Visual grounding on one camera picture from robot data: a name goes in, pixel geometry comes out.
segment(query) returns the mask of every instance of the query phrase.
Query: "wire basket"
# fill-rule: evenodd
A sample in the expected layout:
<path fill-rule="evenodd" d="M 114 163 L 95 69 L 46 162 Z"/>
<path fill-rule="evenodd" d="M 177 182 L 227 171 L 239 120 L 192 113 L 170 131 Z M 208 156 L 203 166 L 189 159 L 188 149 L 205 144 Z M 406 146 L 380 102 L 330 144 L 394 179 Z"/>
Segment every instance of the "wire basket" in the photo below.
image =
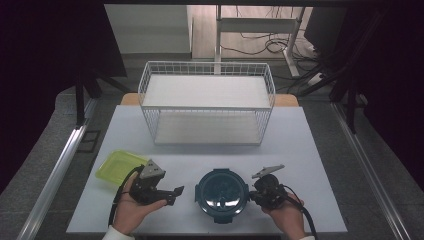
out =
<path fill-rule="evenodd" d="M 260 145 L 275 88 L 265 63 L 147 62 L 138 96 L 155 144 Z"/>

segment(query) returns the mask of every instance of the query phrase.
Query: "metal wire mesh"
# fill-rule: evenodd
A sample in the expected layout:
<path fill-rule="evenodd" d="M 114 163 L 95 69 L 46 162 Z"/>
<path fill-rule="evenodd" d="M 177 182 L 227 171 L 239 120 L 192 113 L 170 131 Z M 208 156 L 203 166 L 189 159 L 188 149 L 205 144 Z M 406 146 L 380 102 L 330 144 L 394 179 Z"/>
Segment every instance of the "metal wire mesh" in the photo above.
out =
<path fill-rule="evenodd" d="M 146 106 L 144 102 L 149 97 L 152 76 L 162 75 L 180 78 L 246 76 L 243 81 L 249 81 L 249 77 L 261 77 L 266 89 L 266 106 Z M 265 63 L 148 62 L 138 93 L 144 118 L 156 144 L 259 145 L 275 101 L 271 71 Z"/>

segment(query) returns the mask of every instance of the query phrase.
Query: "white table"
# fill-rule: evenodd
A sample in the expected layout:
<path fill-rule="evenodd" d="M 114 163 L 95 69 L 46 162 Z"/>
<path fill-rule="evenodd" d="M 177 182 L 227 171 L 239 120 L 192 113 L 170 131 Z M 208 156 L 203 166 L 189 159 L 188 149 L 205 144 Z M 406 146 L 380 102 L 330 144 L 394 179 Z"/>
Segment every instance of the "white table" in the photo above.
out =
<path fill-rule="evenodd" d="M 139 106 L 117 106 L 68 233 L 107 231 L 117 186 L 97 179 L 95 171 L 109 153 L 123 149 L 151 157 L 165 178 L 160 190 L 185 186 L 174 206 L 149 215 L 136 232 L 146 235 L 279 234 L 271 218 L 254 202 L 231 224 L 214 224 L 194 202 L 194 188 L 214 168 L 229 168 L 254 190 L 251 175 L 264 166 L 284 164 L 274 173 L 305 201 L 318 232 L 345 232 L 333 191 L 301 107 L 275 107 L 261 146 L 155 146 Z M 309 230 L 305 219 L 305 229 Z"/>

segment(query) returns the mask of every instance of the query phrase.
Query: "gray floor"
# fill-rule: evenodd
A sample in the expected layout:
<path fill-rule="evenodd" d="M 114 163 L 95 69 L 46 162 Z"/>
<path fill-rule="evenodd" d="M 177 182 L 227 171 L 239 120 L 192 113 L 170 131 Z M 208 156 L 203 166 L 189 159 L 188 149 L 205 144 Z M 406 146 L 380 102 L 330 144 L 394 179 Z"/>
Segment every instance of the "gray floor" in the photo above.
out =
<path fill-rule="evenodd" d="M 136 91 L 146 58 L 124 58 L 128 79 L 123 84 Z M 161 57 L 149 60 L 160 60 Z M 283 61 L 268 61 L 274 75 L 289 77 Z M 293 80 L 274 78 L 276 88 L 289 86 Z M 92 162 L 106 133 L 114 107 L 123 94 L 99 80 L 103 95 L 95 111 L 86 139 L 79 147 L 56 197 L 41 224 L 36 239 L 101 239 L 100 235 L 77 236 L 65 233 L 78 203 Z M 296 92 L 298 86 L 291 89 Z M 348 234 L 320 233 L 320 239 L 396 239 L 381 206 L 343 133 L 328 101 L 331 86 L 299 99 L 310 125 L 326 173 L 339 204 Z M 56 111 L 26 162 L 0 196 L 0 239 L 16 239 L 37 200 L 75 123 L 74 91 L 68 89 L 57 97 Z M 424 193 L 412 180 L 401 162 L 374 131 L 362 113 L 356 112 L 357 137 L 377 172 L 411 239 L 424 239 Z"/>

